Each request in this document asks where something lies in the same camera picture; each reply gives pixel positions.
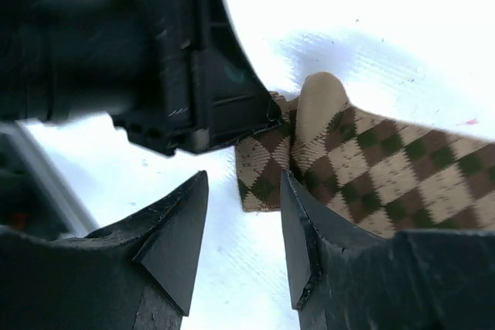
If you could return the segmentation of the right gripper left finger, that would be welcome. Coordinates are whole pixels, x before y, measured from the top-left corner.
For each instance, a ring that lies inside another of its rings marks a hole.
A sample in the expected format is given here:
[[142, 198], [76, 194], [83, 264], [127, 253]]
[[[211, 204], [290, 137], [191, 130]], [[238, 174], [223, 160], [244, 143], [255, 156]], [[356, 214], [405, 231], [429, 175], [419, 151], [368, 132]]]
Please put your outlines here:
[[3, 329], [178, 329], [189, 314], [208, 204], [197, 172], [84, 238], [1, 230]]

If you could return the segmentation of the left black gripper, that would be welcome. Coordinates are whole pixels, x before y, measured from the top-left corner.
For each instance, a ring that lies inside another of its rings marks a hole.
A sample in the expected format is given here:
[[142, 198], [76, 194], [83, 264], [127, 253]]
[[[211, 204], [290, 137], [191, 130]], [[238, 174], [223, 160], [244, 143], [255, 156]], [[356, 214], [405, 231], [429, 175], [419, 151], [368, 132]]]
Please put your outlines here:
[[1, 0], [1, 119], [103, 111], [173, 155], [193, 134], [188, 0]]

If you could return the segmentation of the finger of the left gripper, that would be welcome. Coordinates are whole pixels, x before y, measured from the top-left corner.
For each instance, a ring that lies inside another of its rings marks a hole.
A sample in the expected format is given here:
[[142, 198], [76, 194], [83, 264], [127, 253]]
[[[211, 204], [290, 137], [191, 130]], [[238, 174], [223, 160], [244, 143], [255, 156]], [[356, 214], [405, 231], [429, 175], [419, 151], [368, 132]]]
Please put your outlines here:
[[282, 112], [238, 42], [224, 0], [193, 0], [195, 130], [188, 152], [209, 152], [276, 128]]

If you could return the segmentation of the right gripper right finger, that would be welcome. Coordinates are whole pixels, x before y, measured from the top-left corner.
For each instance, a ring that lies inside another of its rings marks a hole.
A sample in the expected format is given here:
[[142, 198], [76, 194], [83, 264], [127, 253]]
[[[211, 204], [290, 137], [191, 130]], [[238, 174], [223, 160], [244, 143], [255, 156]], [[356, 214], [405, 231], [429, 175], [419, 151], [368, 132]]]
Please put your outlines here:
[[303, 329], [492, 329], [494, 235], [406, 230], [382, 238], [280, 183], [292, 307]]

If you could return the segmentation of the beige argyle sock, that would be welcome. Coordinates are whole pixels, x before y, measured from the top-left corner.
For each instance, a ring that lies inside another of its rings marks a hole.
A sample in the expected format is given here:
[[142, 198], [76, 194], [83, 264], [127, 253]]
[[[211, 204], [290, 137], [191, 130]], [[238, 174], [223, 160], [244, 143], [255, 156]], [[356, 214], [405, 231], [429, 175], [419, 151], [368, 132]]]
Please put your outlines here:
[[362, 111], [332, 74], [300, 95], [273, 94], [282, 124], [235, 148], [243, 210], [280, 207], [291, 172], [309, 193], [379, 236], [407, 229], [494, 228], [494, 144]]

